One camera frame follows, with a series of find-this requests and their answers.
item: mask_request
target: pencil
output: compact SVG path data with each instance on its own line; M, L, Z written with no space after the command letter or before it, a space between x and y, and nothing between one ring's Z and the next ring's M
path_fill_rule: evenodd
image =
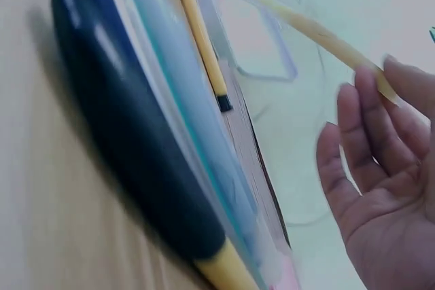
M232 105L228 97L224 77L220 70L213 46L211 45L198 2L197 0L181 0L181 3L188 18L201 58L203 59L205 70L209 76L210 84L215 93L220 111L230 111Z

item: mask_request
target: hand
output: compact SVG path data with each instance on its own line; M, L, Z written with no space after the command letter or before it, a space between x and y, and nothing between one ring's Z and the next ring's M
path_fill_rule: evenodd
M435 76L392 57L384 70L404 101L435 119ZM369 290L435 289L435 124L431 134L406 103L382 98L367 68L337 102L338 126L321 132L317 166L350 260Z

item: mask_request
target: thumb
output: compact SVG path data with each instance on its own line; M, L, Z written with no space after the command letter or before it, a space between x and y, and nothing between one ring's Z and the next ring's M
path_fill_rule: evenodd
M435 75L387 56L384 74L398 96L428 118L435 118Z

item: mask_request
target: pencil eraser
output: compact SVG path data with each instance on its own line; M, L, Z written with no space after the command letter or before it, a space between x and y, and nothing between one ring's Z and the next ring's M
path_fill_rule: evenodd
M220 112L227 112L232 110L232 105L228 95L218 95L216 99L219 105Z

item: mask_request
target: table surface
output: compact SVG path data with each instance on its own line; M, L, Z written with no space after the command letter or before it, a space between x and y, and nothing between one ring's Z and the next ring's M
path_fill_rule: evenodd
M206 288L107 187L56 78L49 2L0 0L0 288Z

